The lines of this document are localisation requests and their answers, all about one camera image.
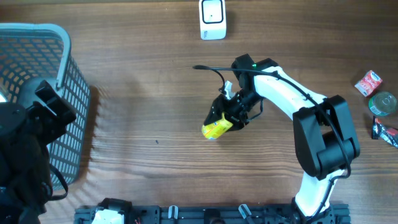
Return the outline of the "yellow candy bottle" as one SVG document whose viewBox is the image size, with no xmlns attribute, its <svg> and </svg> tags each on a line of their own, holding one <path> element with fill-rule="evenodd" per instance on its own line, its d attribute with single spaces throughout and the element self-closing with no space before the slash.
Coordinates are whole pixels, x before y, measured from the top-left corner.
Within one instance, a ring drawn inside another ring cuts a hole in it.
<svg viewBox="0 0 398 224">
<path fill-rule="evenodd" d="M 202 134 L 207 139 L 217 139 L 225 132 L 227 132 L 233 124 L 225 119 L 215 121 L 207 125 L 203 125 L 201 128 Z"/>
</svg>

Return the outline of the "black red snack packet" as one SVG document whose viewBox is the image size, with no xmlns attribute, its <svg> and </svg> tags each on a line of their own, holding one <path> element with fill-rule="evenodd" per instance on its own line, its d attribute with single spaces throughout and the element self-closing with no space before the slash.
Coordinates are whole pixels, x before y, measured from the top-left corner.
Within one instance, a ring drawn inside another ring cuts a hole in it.
<svg viewBox="0 0 398 224">
<path fill-rule="evenodd" d="M 390 145 L 397 147 L 397 129 L 383 125 L 375 116 L 373 116 L 371 138 L 381 138 Z"/>
</svg>

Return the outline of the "red white snack box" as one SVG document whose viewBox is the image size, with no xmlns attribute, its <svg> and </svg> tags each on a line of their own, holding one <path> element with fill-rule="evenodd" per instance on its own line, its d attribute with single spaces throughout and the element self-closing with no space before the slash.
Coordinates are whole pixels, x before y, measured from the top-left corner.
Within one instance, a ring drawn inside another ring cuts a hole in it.
<svg viewBox="0 0 398 224">
<path fill-rule="evenodd" d="M 370 96 L 373 91 L 382 83 L 382 78 L 374 71 L 368 71 L 365 76 L 360 79 L 355 88 L 365 97 Z"/>
</svg>

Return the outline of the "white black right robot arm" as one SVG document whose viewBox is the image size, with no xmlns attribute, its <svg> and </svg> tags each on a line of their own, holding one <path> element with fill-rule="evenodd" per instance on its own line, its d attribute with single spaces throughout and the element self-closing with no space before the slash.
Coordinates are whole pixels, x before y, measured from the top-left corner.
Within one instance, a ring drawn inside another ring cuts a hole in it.
<svg viewBox="0 0 398 224">
<path fill-rule="evenodd" d="M 303 169 L 300 189 L 292 200 L 292 223 L 315 223 L 330 214 L 329 199 L 340 179 L 351 176 L 351 163 L 360 145 L 351 111 L 340 95 L 326 97 L 290 78 L 282 67 L 266 58 L 255 62 L 249 54 L 228 67 L 239 91 L 223 80 L 201 127 L 207 139 L 246 127 L 255 117 L 249 112 L 269 100 L 293 122 L 295 155 Z"/>
</svg>

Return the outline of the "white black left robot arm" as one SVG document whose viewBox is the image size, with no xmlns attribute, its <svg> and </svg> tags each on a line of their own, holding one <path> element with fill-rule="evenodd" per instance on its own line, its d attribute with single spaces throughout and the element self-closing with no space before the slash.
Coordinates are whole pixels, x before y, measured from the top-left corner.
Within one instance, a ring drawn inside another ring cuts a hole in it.
<svg viewBox="0 0 398 224">
<path fill-rule="evenodd" d="M 68 184 L 50 163 L 47 146 L 66 133 L 76 114 L 45 80 L 35 95 L 40 101 L 27 108 L 1 103 L 1 223 L 39 223 L 47 202 L 68 195 L 53 192 L 52 174 L 65 191 Z"/>
</svg>

